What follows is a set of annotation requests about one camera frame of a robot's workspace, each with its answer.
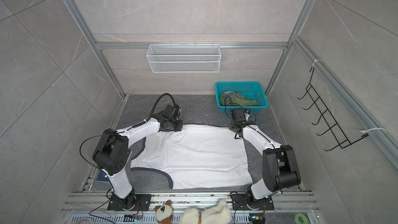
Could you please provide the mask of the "teal plastic basket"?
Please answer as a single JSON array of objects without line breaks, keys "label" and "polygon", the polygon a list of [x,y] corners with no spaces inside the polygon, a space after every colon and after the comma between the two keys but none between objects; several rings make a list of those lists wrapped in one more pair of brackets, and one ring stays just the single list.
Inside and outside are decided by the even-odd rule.
[{"label": "teal plastic basket", "polygon": [[[258,106],[221,106],[219,98],[224,91],[239,92],[251,100],[256,100]],[[268,107],[267,97],[258,82],[218,82],[215,85],[215,92],[217,105],[222,113],[230,113],[232,109],[241,107],[253,113],[258,113]]]}]

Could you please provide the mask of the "white navy-trimmed tank top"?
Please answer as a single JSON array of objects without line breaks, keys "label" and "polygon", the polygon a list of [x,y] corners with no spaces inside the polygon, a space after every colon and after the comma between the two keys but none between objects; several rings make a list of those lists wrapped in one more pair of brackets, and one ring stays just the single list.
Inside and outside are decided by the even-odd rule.
[{"label": "white navy-trimmed tank top", "polygon": [[197,124],[151,134],[131,170],[158,172],[175,190],[251,184],[244,141],[234,136],[226,127]]}]

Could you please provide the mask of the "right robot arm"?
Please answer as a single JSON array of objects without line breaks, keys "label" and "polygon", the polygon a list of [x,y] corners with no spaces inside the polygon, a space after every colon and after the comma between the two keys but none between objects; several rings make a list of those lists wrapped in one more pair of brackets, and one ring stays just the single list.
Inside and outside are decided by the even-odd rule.
[{"label": "right robot arm", "polygon": [[259,208],[276,192],[301,183],[295,152],[290,145],[268,137],[242,108],[231,110],[231,117],[229,129],[235,132],[235,138],[250,142],[262,155],[262,178],[252,184],[245,195],[250,208]]}]

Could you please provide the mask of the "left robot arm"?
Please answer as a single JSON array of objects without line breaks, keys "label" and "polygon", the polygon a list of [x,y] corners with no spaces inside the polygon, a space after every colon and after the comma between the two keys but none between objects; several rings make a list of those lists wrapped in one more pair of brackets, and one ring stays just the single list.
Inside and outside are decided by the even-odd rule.
[{"label": "left robot arm", "polygon": [[[149,116],[143,121],[119,131],[107,129],[101,135],[92,136],[82,142],[79,154],[85,162],[105,173],[111,184],[110,201],[122,210],[138,205],[135,191],[129,182],[125,167],[129,158],[128,150],[136,142],[158,132],[179,132],[183,121],[179,119],[180,107],[173,96],[164,93],[154,103]],[[99,138],[92,155],[92,162],[81,152],[88,140]]]}]

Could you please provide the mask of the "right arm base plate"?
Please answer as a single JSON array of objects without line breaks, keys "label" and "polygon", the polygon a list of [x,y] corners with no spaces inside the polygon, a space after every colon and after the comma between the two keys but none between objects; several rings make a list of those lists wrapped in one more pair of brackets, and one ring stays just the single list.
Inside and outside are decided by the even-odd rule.
[{"label": "right arm base plate", "polygon": [[273,211],[275,209],[271,196],[256,200],[249,194],[232,192],[230,198],[234,211]]}]

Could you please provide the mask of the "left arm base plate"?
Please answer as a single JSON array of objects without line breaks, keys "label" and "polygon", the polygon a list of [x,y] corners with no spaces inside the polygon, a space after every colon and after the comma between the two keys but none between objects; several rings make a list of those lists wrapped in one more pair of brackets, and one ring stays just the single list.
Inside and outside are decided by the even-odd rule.
[{"label": "left arm base plate", "polygon": [[108,211],[148,211],[152,195],[130,194],[125,199],[112,195],[109,201]]}]

